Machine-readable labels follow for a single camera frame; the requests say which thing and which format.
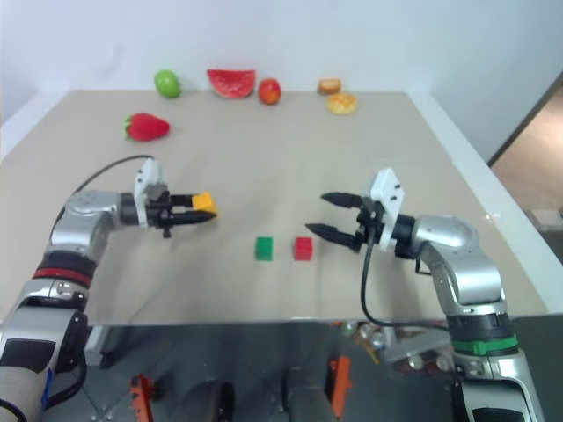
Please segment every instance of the watermelon slice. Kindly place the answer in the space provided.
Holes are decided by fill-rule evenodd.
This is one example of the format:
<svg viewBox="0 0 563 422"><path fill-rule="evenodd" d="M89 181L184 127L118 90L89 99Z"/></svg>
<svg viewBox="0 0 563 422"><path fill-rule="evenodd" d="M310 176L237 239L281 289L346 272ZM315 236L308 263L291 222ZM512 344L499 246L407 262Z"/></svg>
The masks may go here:
<svg viewBox="0 0 563 422"><path fill-rule="evenodd" d="M208 69L208 78L223 98L244 98L254 91L255 70Z"/></svg>

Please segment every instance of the toy strawberry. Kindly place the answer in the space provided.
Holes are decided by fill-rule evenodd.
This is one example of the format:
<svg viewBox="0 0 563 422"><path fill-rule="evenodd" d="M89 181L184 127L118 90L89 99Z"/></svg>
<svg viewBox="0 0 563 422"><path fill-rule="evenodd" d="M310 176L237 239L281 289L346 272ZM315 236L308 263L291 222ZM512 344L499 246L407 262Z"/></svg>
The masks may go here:
<svg viewBox="0 0 563 422"><path fill-rule="evenodd" d="M148 113L135 113L125 120L125 133L139 142L160 138L170 131L167 121Z"/></svg>

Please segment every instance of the bread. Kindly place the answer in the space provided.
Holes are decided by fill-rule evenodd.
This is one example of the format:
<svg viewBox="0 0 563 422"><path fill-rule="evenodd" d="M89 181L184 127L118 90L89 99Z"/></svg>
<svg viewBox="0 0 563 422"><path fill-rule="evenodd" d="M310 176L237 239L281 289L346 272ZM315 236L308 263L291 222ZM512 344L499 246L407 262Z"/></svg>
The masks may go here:
<svg viewBox="0 0 563 422"><path fill-rule="evenodd" d="M341 83L339 79L321 79L318 81L318 93L321 95L331 95L340 91Z"/></svg>
<svg viewBox="0 0 563 422"><path fill-rule="evenodd" d="M326 108L334 114L350 114L358 106L358 100L352 94L339 92L326 99Z"/></svg>

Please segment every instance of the beige tabletop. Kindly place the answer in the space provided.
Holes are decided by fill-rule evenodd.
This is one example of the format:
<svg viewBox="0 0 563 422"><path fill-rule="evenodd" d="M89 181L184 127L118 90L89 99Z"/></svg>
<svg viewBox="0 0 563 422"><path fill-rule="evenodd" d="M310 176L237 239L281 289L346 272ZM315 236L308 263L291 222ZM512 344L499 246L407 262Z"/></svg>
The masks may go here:
<svg viewBox="0 0 563 422"><path fill-rule="evenodd" d="M311 262L295 262L295 236L307 222L347 232L356 212L319 195L363 193L392 167L405 188L404 214L460 215L475 225L501 270L512 315L545 312L499 231L450 162L409 97L359 93L359 107L335 116L314 93L286 92L276 106L256 97L228 101L209 92L165 100L152 91L70 93L0 164L0 320L39 264L51 224L82 180L123 156L148 153L165 168L171 191L209 190L219 218L113 234L92 283L92 324L183 324L362 316L362 255L313 237ZM172 124L166 138L124 140L131 113ZM92 188L130 191L141 162L124 164ZM274 238L274 261L253 257L256 236ZM429 277L412 261L374 252L368 304L383 318L442 317Z"/></svg>

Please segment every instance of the green apple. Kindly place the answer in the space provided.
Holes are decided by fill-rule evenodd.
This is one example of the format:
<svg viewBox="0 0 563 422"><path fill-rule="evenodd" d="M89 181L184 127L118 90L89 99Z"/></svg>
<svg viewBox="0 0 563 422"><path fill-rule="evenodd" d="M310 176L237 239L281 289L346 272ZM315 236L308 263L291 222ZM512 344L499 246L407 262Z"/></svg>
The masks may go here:
<svg viewBox="0 0 563 422"><path fill-rule="evenodd" d="M171 70L159 70L155 75L155 86L164 98L179 96L179 81Z"/></svg>

